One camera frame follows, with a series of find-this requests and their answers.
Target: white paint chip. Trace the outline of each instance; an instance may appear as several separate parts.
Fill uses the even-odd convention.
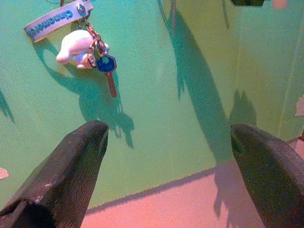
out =
[[[304,95],[296,103],[296,116],[304,116]]]
[[[9,176],[9,172],[6,169],[0,167],[0,180]]]

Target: metal key blade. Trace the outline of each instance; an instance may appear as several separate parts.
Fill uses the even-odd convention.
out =
[[[117,91],[115,88],[115,82],[112,73],[105,73],[106,79],[108,80],[110,94],[112,97],[117,97]]]

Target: blue key head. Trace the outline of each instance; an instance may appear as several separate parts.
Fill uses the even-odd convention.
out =
[[[102,54],[96,64],[98,69],[105,73],[111,73],[117,68],[115,58],[107,53]]]

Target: white strap tag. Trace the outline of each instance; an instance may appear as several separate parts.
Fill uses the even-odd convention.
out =
[[[89,15],[93,9],[90,0],[76,0],[38,18],[24,27],[25,32],[36,43],[56,29]]]

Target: key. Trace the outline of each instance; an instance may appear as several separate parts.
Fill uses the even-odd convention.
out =
[[[110,94],[112,97],[117,97],[117,92],[115,88],[115,83],[113,79],[112,72],[117,68],[116,60],[113,56],[108,53],[103,53],[99,60],[96,61],[97,68],[105,73],[106,79],[109,84]]]

